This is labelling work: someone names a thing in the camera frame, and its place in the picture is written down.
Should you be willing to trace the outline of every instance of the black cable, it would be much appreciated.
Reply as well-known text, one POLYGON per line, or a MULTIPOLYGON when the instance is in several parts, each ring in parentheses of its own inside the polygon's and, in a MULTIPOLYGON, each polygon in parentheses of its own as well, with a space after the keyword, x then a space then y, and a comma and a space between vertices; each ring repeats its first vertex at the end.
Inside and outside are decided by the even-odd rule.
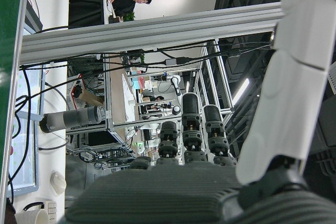
POLYGON ((157 87, 157 88, 158 88, 157 90, 158 90, 159 93, 163 94, 163 93, 167 92, 167 91, 170 89, 170 87, 172 86, 172 84, 169 85, 169 87, 167 88, 167 90, 165 90, 165 91, 160 91, 159 88, 160 88, 160 84, 161 84, 161 82, 162 82, 162 80, 160 81, 159 86, 157 87))
POLYGON ((39 9, 38 9, 38 5, 37 5, 37 2, 36 2, 36 0, 34 0, 34 1, 35 1, 36 8, 37 8, 37 14, 38 14, 38 18, 40 19, 40 11, 39 11, 39 9))
POLYGON ((39 205, 41 205, 41 209, 44 209, 44 202, 38 201, 38 202, 33 202, 33 203, 28 204, 22 210, 27 211, 29 208, 39 206, 39 205))
MULTIPOLYGON (((173 51, 173 50, 185 50, 185 49, 190 49, 190 48, 197 48, 197 47, 206 47, 206 45, 201 45, 201 46, 192 46, 192 45, 197 45, 197 44, 204 44, 207 42, 211 42, 213 40, 206 40, 206 41, 201 41, 201 42, 194 42, 194 43, 189 43, 189 44, 184 44, 184 45, 179 45, 179 46, 173 46, 173 47, 166 47, 166 48, 159 48, 157 50, 143 50, 142 53, 152 53, 152 52, 162 52, 162 51, 173 51)), ((256 42, 243 42, 243 43, 238 43, 238 44, 212 44, 211 46, 237 46, 237 45, 245 45, 245 44, 270 44, 269 41, 256 41, 256 42)), ((63 62, 63 61, 68 61, 69 59, 72 58, 78 58, 81 56, 87 56, 87 55, 96 55, 96 54, 114 54, 113 56, 105 56, 102 57, 102 59, 109 59, 109 58, 116 58, 116 57, 122 57, 122 56, 131 56, 131 55, 138 55, 139 52, 87 52, 85 54, 81 55, 75 55, 75 56, 68 56, 60 59, 54 59, 50 61, 46 61, 43 63, 34 63, 34 64, 29 64, 26 65, 26 68, 29 67, 34 67, 34 66, 40 66, 40 65, 46 65, 51 62, 63 62)))
POLYGON ((14 203, 14 186, 13 186, 13 180, 10 177, 10 173, 8 172, 8 181, 10 181, 9 185, 10 185, 10 203, 13 204, 14 203))
POLYGON ((59 145, 59 146, 55 146, 55 147, 50 147, 50 148, 43 148, 43 147, 39 147, 38 150, 39 151, 52 151, 52 150, 56 150, 56 149, 60 149, 64 146, 66 146, 69 143, 69 140, 66 141, 66 143, 59 145))
MULTIPOLYGON (((48 86, 48 87, 52 87, 52 85, 50 85, 48 82, 45 82, 45 84, 48 86)), ((54 90, 63 98, 63 100, 65 101, 65 104, 67 105, 67 108, 68 110, 70 110, 70 106, 68 104, 68 101, 67 99, 64 97, 64 95, 57 89, 57 88, 54 88, 54 90)))
POLYGON ((15 133, 14 136, 12 136, 12 139, 16 138, 17 136, 19 136, 20 134, 20 131, 21 131, 21 122, 20 122, 20 118, 18 117, 18 115, 16 114, 16 112, 14 113, 14 116, 17 120, 17 125, 18 125, 18 129, 17 129, 17 132, 15 133))
POLYGON ((135 135, 136 132, 137 132, 137 130, 135 130, 135 129, 131 129, 131 130, 126 134, 126 137, 125 137, 125 143, 127 143, 127 142, 130 141, 130 140, 127 140, 127 137, 128 137, 128 134, 130 134, 131 131, 135 131, 135 132, 134 132, 134 134, 133 134, 130 138, 134 137, 134 135, 135 135))
POLYGON ((40 31, 37 31, 36 33, 34 34, 41 34, 41 33, 44 33, 46 31, 53 31, 53 30, 58 30, 58 29, 64 29, 64 28, 81 28, 83 26, 57 26, 57 27, 52 27, 52 28, 47 28, 47 29, 43 29, 43 30, 40 30, 40 31))
POLYGON ((27 116, 27 131, 26 131, 26 147, 25 147, 25 152, 23 154, 23 158, 21 160, 21 163, 19 164, 18 168, 16 169, 15 173, 12 175, 12 177, 10 178, 10 180, 8 181, 8 184, 10 184, 13 179, 16 177, 16 175, 18 174, 18 172, 20 171, 20 169, 23 166, 23 163, 26 160, 27 154, 28 154, 28 148, 29 148, 29 131, 30 131, 30 116, 31 116, 31 107, 32 107, 32 101, 31 101, 31 90, 30 90, 30 84, 29 84, 29 80, 28 80, 28 76, 27 76, 27 72, 25 69, 23 69, 23 74, 25 76, 25 80, 27 83, 27 92, 28 92, 28 97, 30 99, 28 99, 28 116, 27 116))
POLYGON ((16 104, 15 106, 19 106, 20 105, 20 107, 15 112, 17 113, 18 111, 20 111, 26 105, 26 103, 28 102, 28 100, 29 100, 29 98, 27 96, 25 100, 23 100, 22 102, 16 104))
POLYGON ((169 57, 169 58, 171 58, 171 59, 176 59, 175 57, 173 57, 173 56, 167 54, 167 53, 164 52, 164 51, 160 51, 160 53, 162 53, 163 55, 166 55, 167 57, 169 57))
MULTIPOLYGON (((153 62, 153 63, 146 63, 145 65, 148 66, 148 65, 155 65, 155 64, 158 64, 158 63, 156 63, 156 62, 153 62)), ((134 67, 145 67, 145 66, 143 65, 143 63, 142 63, 142 64, 135 64, 135 65, 133 65, 133 66, 134 66, 134 67)), ((123 68, 124 68, 124 66, 122 66, 122 67, 117 67, 117 68, 112 68, 112 69, 107 69, 107 70, 102 70, 102 71, 99 72, 99 74, 101 74, 101 73, 107 73, 107 72, 112 72, 112 71, 119 70, 119 69, 123 69, 123 68)), ((49 91, 49 90, 52 90, 52 89, 54 89, 54 88, 60 87, 60 86, 62 86, 62 85, 66 85, 66 84, 71 83, 71 82, 74 82, 74 81, 78 81, 78 80, 81 80, 81 79, 85 79, 85 78, 88 78, 88 77, 91 77, 91 76, 95 76, 95 75, 97 75, 97 73, 92 74, 92 75, 90 75, 90 76, 86 76, 86 77, 82 76, 82 77, 78 77, 78 78, 74 78, 74 79, 72 79, 72 80, 68 80, 68 81, 62 82, 62 83, 57 84, 57 85, 55 85, 55 86, 53 86, 53 87, 51 87, 51 88, 42 90, 42 91, 40 91, 40 92, 38 92, 38 93, 36 93, 36 94, 34 94, 34 95, 31 95, 31 96, 29 95, 29 98, 27 98, 27 99, 28 99, 28 100, 31 100, 32 98, 34 98, 34 97, 36 97, 36 96, 38 96, 38 95, 41 95, 41 94, 43 94, 43 93, 45 93, 45 92, 47 92, 47 91, 49 91)))

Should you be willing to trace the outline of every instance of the fluorescent light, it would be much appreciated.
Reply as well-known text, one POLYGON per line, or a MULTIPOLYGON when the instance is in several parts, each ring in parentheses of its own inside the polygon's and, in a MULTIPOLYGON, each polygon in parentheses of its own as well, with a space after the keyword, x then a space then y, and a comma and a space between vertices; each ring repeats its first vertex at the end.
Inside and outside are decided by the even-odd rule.
POLYGON ((235 105, 238 100, 240 99, 240 97, 242 97, 243 93, 245 92, 247 86, 249 85, 250 81, 248 80, 248 78, 246 78, 246 80, 243 82, 243 85, 241 85, 241 87, 239 88, 238 92, 236 93, 235 97, 233 97, 232 99, 232 104, 235 105))
POLYGON ((185 92, 188 93, 189 92, 189 81, 187 81, 187 85, 185 87, 185 92))

